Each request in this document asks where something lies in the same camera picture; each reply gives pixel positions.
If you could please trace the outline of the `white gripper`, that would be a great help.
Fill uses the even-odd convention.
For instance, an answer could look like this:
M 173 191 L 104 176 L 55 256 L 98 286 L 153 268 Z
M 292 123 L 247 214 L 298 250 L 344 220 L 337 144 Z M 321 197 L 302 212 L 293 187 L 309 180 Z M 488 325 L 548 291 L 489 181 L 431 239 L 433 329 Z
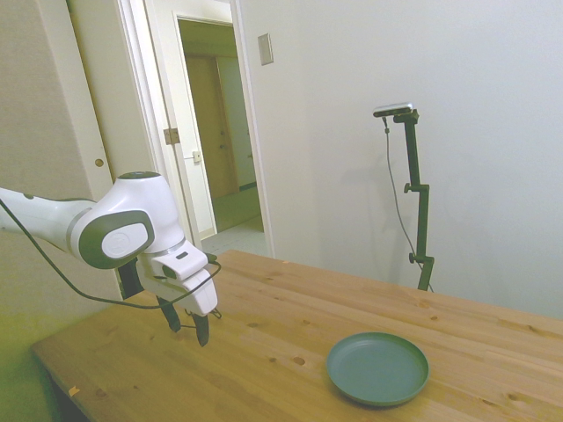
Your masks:
M 214 282 L 205 259 L 184 263 L 183 259 L 143 258 L 143 287 L 157 295 L 160 310 L 172 332 L 181 330 L 172 301 L 192 312 L 196 337 L 201 347 L 209 341 L 208 313 L 218 304 Z

